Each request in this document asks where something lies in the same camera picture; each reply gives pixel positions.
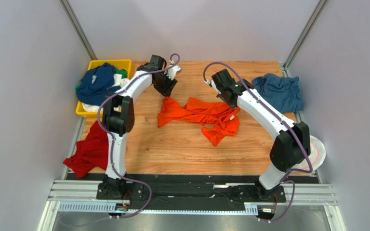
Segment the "orange t-shirt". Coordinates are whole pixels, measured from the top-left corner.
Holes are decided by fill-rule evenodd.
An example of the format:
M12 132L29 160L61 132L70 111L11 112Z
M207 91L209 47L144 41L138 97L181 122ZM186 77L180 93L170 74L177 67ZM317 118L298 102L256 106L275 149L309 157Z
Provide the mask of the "orange t-shirt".
M217 146L225 137L235 136L240 126L239 107L232 108L224 102L209 103L190 97L185 105L166 97L157 115L158 128L171 121L186 121L202 125L202 134Z

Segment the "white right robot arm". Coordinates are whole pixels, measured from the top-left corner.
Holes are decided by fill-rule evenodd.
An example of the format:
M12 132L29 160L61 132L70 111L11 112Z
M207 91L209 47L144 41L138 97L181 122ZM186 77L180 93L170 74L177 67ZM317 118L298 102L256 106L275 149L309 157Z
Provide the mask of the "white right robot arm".
M215 73L209 85L230 107L251 115L274 141L269 154L271 163L255 181L253 194L258 200L271 198L282 180L291 172L299 171L298 164L305 162L308 171L313 171L309 157L310 131L306 123L285 117L260 96L252 84L241 78L236 81L227 69Z

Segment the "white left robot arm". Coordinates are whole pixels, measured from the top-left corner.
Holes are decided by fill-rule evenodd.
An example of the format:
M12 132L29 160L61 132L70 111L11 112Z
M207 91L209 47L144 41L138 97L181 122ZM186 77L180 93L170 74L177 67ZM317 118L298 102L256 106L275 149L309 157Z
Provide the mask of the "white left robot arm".
M128 136L134 127L134 103L148 87L153 86L162 96L169 97L181 72L179 60L169 61L152 55L149 62L137 68L134 76L121 89L109 93L100 105L97 122L108 137L108 164L103 181L98 185L97 199L121 200L128 194L126 149Z

